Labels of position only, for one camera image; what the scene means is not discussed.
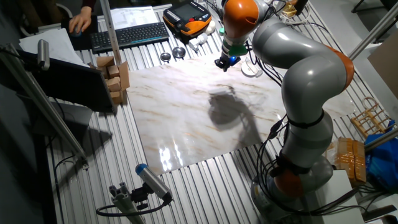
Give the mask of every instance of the black keyboard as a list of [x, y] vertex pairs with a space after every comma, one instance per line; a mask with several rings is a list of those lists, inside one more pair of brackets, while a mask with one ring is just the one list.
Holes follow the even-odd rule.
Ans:
[[[112, 50], [108, 32], [90, 34], [93, 52], [106, 52]], [[163, 22], [144, 24], [116, 30], [119, 48], [137, 47], [169, 39], [166, 26]]]

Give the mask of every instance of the blue light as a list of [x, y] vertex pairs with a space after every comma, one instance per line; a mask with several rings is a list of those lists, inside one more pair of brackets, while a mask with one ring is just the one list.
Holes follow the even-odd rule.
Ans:
[[229, 62], [230, 62], [230, 63], [233, 63], [235, 60], [236, 60], [236, 57], [235, 57], [235, 56], [232, 56], [232, 57], [229, 59]]

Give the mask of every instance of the white paper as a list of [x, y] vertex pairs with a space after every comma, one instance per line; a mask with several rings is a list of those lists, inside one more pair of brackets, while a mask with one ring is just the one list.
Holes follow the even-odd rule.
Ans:
[[88, 65], [84, 64], [81, 58], [77, 56], [66, 29], [53, 29], [42, 34], [20, 39], [19, 45], [24, 51], [37, 54], [37, 43], [41, 39], [49, 43], [50, 58], [88, 67]]
[[152, 6], [111, 10], [114, 29], [158, 22]]

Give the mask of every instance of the marble surface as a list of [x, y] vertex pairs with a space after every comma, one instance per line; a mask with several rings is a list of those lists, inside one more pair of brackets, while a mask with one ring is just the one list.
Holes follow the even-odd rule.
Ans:
[[[218, 57], [130, 73], [129, 104], [157, 175], [260, 143], [285, 115], [277, 84], [266, 75], [245, 77], [244, 58], [224, 73], [214, 64]], [[333, 119], [354, 112], [346, 92], [323, 108]]]

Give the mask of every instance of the person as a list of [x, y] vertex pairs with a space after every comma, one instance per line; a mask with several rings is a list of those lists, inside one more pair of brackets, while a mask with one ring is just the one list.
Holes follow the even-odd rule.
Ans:
[[94, 9], [96, 0], [83, 0], [80, 14], [69, 21], [69, 32], [72, 33], [76, 28], [76, 33], [84, 32], [91, 24], [91, 12]]

